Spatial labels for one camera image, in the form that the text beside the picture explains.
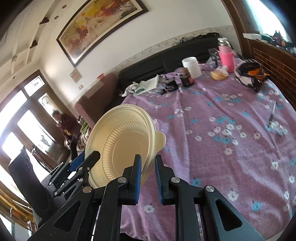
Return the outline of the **seated person in red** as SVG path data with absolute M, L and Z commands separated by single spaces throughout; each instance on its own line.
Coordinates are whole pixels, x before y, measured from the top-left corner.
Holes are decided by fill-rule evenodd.
M 81 125 L 74 117 L 67 113 L 60 113 L 58 110 L 53 111 L 52 116 L 58 122 L 56 126 L 60 128 L 70 146 L 71 160 L 74 161 L 78 157 L 77 145 L 81 136 Z

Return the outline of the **patterned cushion blanket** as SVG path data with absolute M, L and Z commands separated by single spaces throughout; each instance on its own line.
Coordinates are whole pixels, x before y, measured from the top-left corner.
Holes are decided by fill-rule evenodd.
M 78 123 L 81 125 L 81 135 L 78 140 L 77 150 L 83 151 L 86 148 L 92 128 L 88 125 L 88 123 L 82 116 L 79 116 Z

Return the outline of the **purple floral tablecloth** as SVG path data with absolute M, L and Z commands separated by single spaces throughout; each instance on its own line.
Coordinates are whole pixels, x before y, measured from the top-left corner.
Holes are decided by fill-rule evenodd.
M 190 185 L 212 185 L 266 239 L 295 213 L 295 110 L 270 80 L 259 92 L 201 64 L 193 86 L 124 102 L 145 109 L 166 136 L 163 162 Z M 276 101 L 271 126 L 268 120 Z

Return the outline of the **white rag and paper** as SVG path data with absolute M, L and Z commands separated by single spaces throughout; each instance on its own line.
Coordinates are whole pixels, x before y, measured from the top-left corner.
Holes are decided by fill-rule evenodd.
M 133 82 L 131 85 L 129 85 L 125 89 L 121 97 L 127 97 L 128 95 L 131 95 L 131 94 L 133 96 L 141 95 L 143 93 L 146 93 L 158 88 L 158 84 L 159 84 L 159 75 L 156 75 L 156 77 L 149 79 L 147 81 L 141 81 L 140 83 Z

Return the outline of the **black electronic device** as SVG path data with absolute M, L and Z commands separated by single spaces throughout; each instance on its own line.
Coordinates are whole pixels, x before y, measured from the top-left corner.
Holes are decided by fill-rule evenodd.
M 168 92 L 173 92 L 178 89 L 177 82 L 174 77 L 168 78 L 166 75 L 162 75 L 159 79 L 160 94 L 163 95 Z

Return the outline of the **dark small jar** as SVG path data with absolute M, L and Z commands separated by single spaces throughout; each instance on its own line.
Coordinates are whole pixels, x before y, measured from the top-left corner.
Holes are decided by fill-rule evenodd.
M 191 77 L 191 74 L 189 73 L 188 68 L 183 68 L 182 69 L 182 73 L 180 75 L 180 80 L 181 80 L 184 88 L 189 88 L 194 84 L 193 79 Z

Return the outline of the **silver pen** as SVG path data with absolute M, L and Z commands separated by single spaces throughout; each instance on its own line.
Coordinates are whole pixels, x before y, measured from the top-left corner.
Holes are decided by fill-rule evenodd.
M 273 122 L 275 108 L 276 108 L 276 101 L 273 102 L 273 108 L 272 108 L 271 115 L 268 120 L 268 126 L 271 126 L 271 124 Z

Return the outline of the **bread in plastic bag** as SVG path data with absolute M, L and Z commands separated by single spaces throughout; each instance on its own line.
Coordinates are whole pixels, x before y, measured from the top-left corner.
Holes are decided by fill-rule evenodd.
M 227 71 L 224 71 L 223 69 L 215 69 L 214 71 L 211 71 L 211 78 L 216 81 L 222 81 L 229 77 L 229 74 Z

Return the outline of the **black sofa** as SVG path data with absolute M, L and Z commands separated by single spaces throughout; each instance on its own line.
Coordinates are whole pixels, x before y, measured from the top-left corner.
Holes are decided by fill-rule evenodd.
M 218 48 L 218 38 L 218 33 L 199 35 L 122 69 L 118 74 L 117 89 L 124 92 L 133 82 L 139 83 L 156 75 L 174 72 L 183 66 L 182 60 L 188 57 L 195 57 L 199 63 L 206 63 L 210 58 L 208 50 Z

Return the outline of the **white plastic jar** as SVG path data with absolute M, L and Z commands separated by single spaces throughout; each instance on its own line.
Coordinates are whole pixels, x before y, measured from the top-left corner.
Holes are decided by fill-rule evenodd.
M 189 70 L 189 73 L 193 79 L 201 77 L 202 72 L 196 57 L 188 57 L 183 59 L 182 65 L 184 68 Z

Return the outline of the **pink knit-sleeved bottle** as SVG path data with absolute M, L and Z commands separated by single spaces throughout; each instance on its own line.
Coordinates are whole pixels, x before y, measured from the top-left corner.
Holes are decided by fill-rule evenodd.
M 235 53 L 227 38 L 218 38 L 218 52 L 222 65 L 227 66 L 228 72 L 233 73 L 235 69 Z

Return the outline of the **framed horse painting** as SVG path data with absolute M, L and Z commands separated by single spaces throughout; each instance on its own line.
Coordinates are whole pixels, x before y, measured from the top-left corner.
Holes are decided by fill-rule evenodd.
M 142 1 L 86 1 L 57 37 L 57 42 L 76 67 L 100 42 L 129 21 L 148 12 Z

